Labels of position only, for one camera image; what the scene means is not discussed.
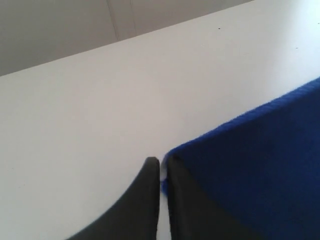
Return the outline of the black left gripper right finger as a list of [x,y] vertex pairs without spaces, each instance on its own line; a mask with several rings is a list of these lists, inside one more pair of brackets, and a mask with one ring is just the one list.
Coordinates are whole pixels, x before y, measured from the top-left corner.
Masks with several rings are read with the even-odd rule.
[[248,229],[198,186],[183,162],[167,160],[167,197],[173,240],[246,240]]

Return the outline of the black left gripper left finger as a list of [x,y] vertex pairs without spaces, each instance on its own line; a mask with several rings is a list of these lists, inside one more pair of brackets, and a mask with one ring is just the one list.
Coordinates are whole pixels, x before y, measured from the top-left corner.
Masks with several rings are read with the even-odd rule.
[[160,162],[148,157],[125,193],[71,240],[155,240],[160,212]]

